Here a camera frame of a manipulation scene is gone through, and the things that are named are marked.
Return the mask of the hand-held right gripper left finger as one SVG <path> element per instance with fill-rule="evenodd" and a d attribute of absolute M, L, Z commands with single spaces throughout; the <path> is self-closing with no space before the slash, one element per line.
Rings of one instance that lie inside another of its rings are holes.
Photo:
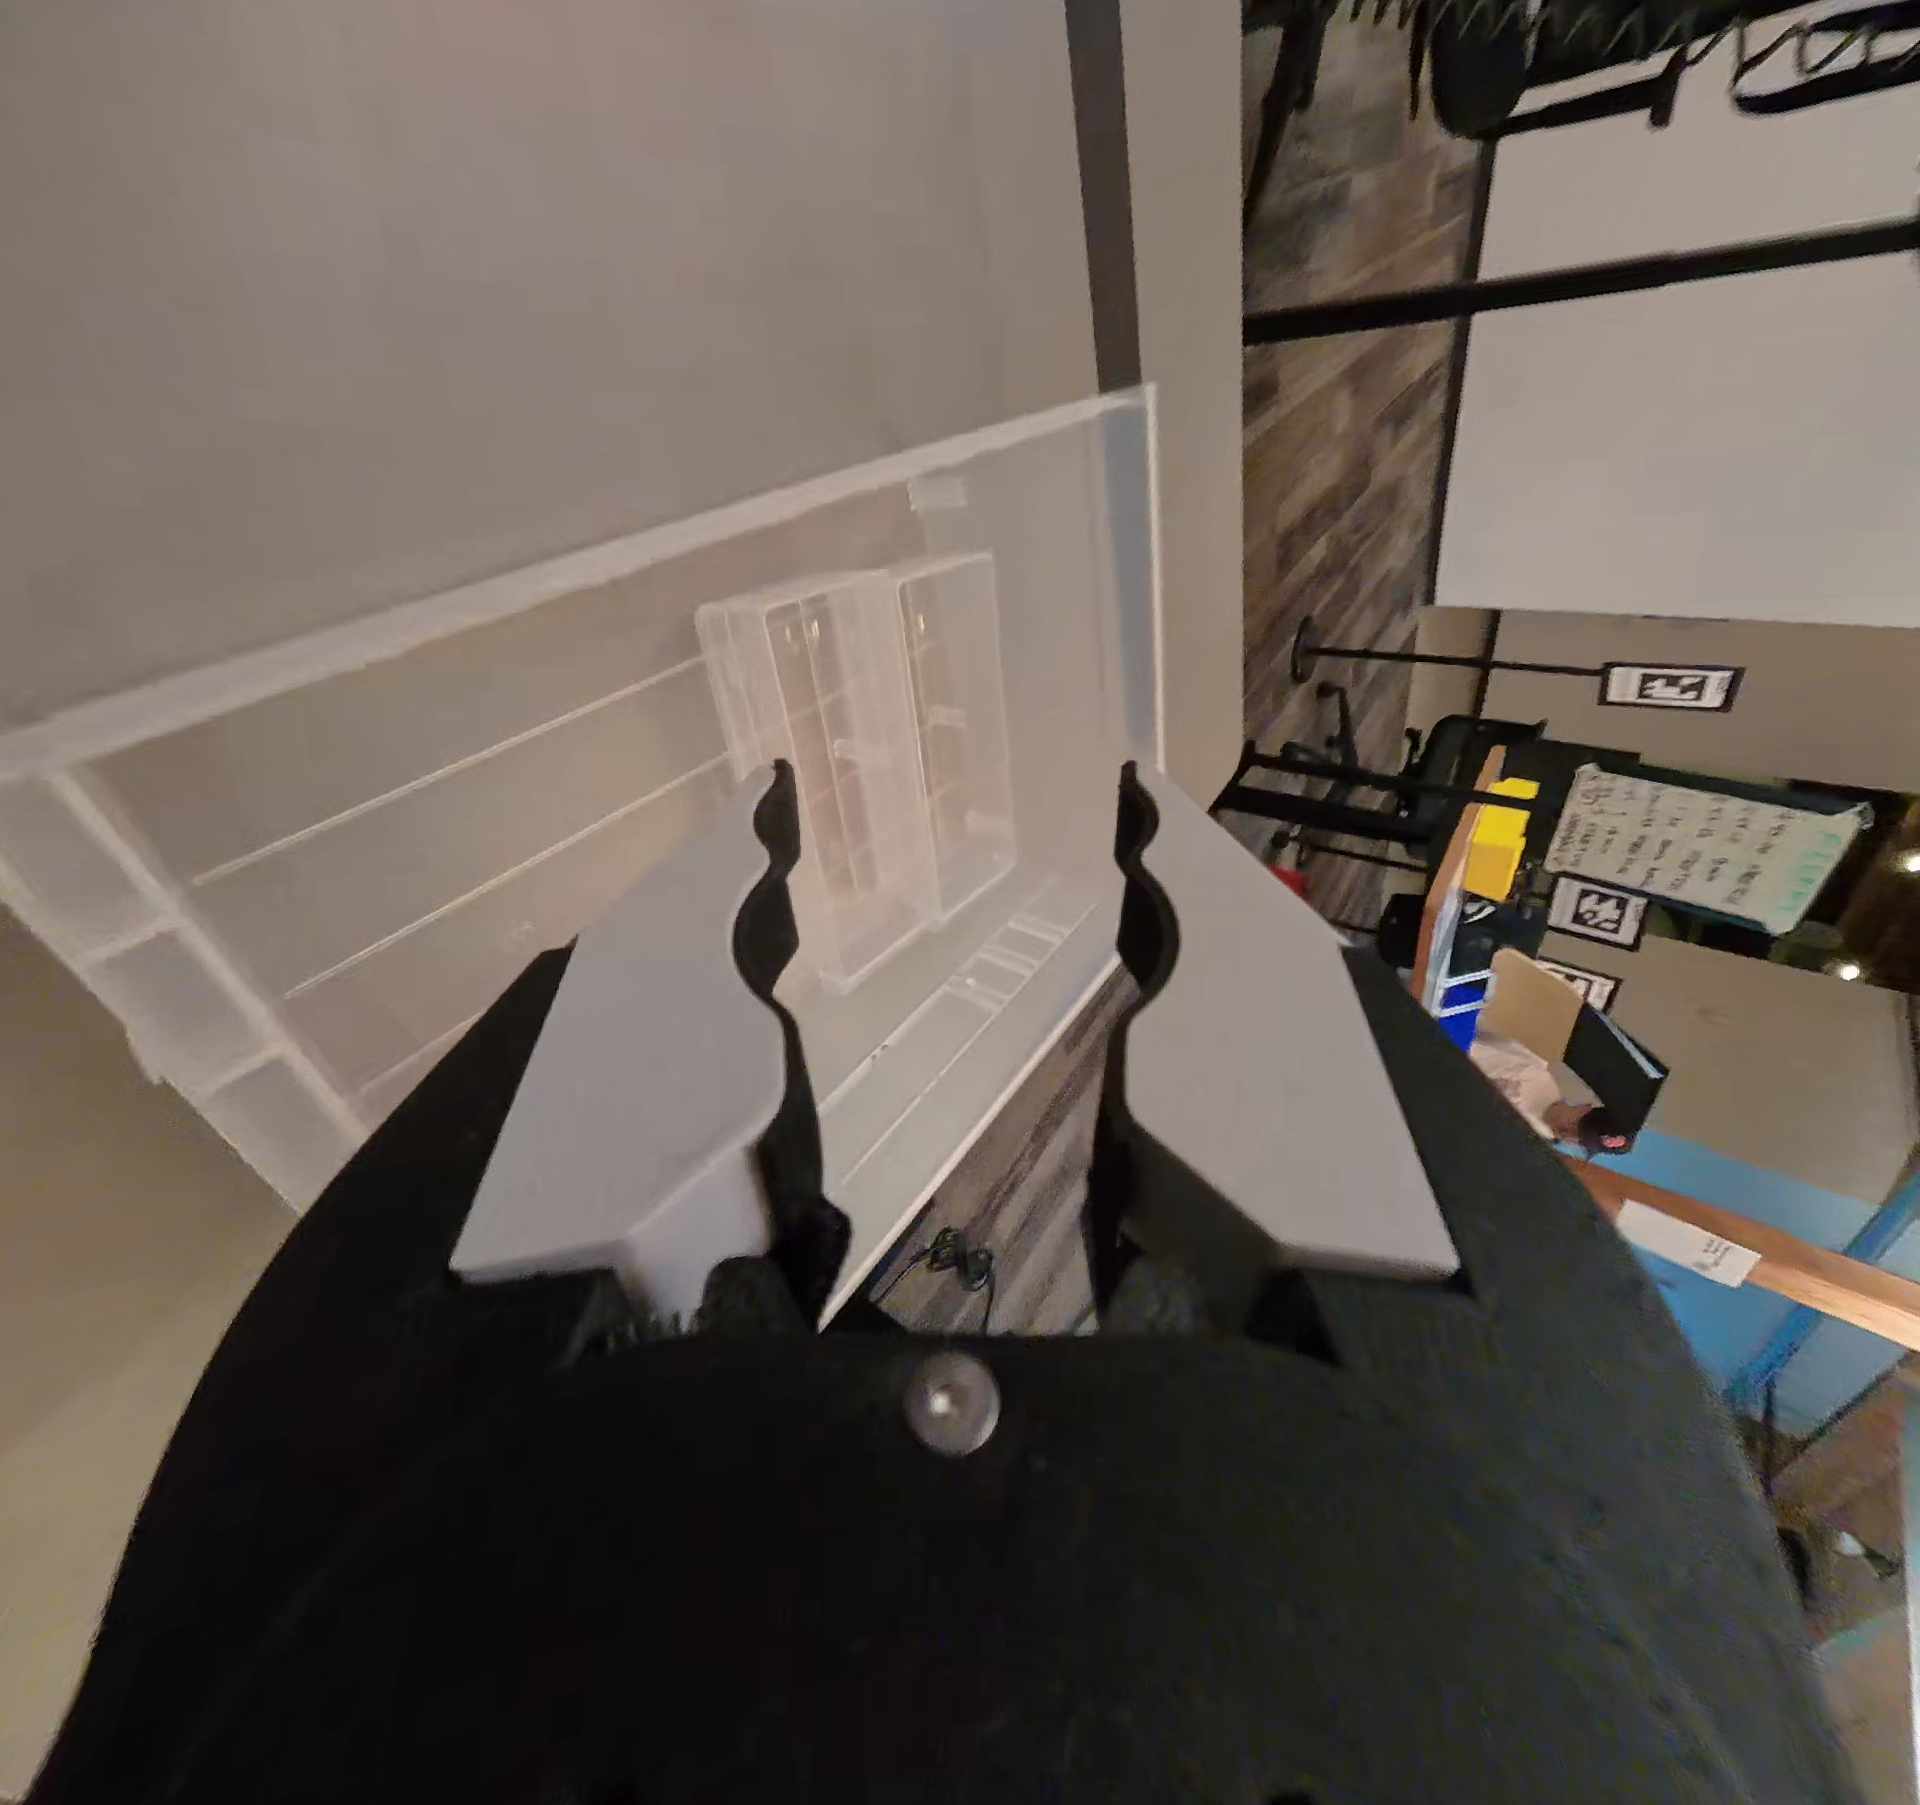
<path fill-rule="evenodd" d="M 719 1268 L 757 1262 L 803 1326 L 822 1324 L 849 1220 L 825 1193 L 779 995 L 800 844 L 779 760 L 579 935 L 453 1246 L 459 1278 L 606 1272 L 642 1312 L 693 1321 Z"/>

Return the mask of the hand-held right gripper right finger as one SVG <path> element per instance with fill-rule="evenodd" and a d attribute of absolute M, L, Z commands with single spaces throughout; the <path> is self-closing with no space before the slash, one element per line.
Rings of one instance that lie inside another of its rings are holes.
<path fill-rule="evenodd" d="M 1347 941 L 1146 761 L 1117 782 L 1089 1176 L 1103 1330 L 1246 1333 L 1310 1272 L 1445 1289 L 1461 1251 Z"/>

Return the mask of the large clear plastic bin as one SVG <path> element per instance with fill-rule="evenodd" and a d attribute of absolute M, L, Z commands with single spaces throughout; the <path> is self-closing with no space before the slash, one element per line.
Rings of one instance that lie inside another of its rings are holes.
<path fill-rule="evenodd" d="M 1163 761 L 1159 400 L 1108 394 L 517 570 L 5 736 L 5 908 L 304 1215 L 518 970 L 717 817 L 693 614 L 988 553 L 1018 866 L 848 995 L 782 979 L 831 1312 L 1117 970 L 1117 782 Z"/>

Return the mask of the black floor stand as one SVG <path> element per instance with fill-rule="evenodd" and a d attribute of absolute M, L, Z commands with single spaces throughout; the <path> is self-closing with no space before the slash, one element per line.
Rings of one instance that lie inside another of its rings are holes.
<path fill-rule="evenodd" d="M 1495 614 L 1479 615 L 1475 641 L 1461 653 L 1339 643 L 1315 619 L 1303 619 L 1287 649 L 1287 680 L 1313 688 L 1315 706 L 1331 708 L 1333 726 L 1321 743 L 1287 740 L 1275 751 L 1246 743 L 1213 817 L 1260 821 L 1274 839 L 1299 854 L 1416 871 L 1430 882 L 1449 837 L 1478 806 L 1516 804 L 1500 788 L 1507 740 L 1490 736 L 1478 716 L 1498 641 Z M 1333 677 L 1339 668 L 1365 675 L 1449 670 L 1472 682 L 1475 698 L 1468 713 L 1408 728 L 1400 765 L 1382 772 L 1361 760 L 1354 691 Z"/>

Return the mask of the yellow storage bins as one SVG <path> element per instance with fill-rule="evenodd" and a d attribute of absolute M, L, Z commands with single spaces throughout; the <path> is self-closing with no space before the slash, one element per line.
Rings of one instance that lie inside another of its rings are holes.
<path fill-rule="evenodd" d="M 1498 905 L 1515 899 L 1524 871 L 1528 813 L 1540 792 L 1538 782 L 1503 778 L 1493 787 L 1498 798 L 1478 806 L 1462 874 L 1471 896 Z"/>

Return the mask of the black folder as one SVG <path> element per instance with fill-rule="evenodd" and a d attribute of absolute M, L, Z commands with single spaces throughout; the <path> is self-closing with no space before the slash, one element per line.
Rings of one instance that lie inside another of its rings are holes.
<path fill-rule="evenodd" d="M 1670 1077 L 1662 1059 L 1638 1047 L 1593 1003 L 1572 1020 L 1561 1069 L 1590 1092 L 1624 1147 L 1642 1133 Z"/>

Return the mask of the printed marker sign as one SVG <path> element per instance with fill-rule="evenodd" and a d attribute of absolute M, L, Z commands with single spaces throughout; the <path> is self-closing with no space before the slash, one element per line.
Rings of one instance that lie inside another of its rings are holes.
<path fill-rule="evenodd" d="M 1646 939 L 1651 899 L 1578 874 L 1556 874 L 1549 896 L 1549 930 L 1585 945 L 1636 953 Z"/>
<path fill-rule="evenodd" d="M 1640 708 L 1724 716 L 1746 680 L 1742 668 L 1606 665 L 1600 670 L 1600 708 Z"/>

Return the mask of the whiteboard with writing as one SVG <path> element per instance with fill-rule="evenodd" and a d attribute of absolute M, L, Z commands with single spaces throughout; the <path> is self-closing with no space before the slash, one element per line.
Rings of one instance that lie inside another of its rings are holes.
<path fill-rule="evenodd" d="M 1585 765 L 1543 868 L 1784 936 L 1872 817 L 1825 793 Z"/>

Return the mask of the black desk frame bar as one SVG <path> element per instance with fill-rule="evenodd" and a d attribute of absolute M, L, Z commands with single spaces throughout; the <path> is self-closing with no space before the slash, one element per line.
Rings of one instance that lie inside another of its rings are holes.
<path fill-rule="evenodd" d="M 1260 309 L 1242 318 L 1242 345 L 1257 351 L 1365 331 L 1459 323 L 1498 311 L 1630 298 L 1662 288 L 1758 277 L 1865 259 L 1910 255 L 1916 249 L 1917 219 L 1910 214 L 1879 225 L 1742 241 L 1691 254 L 1651 254 L 1582 267 Z"/>

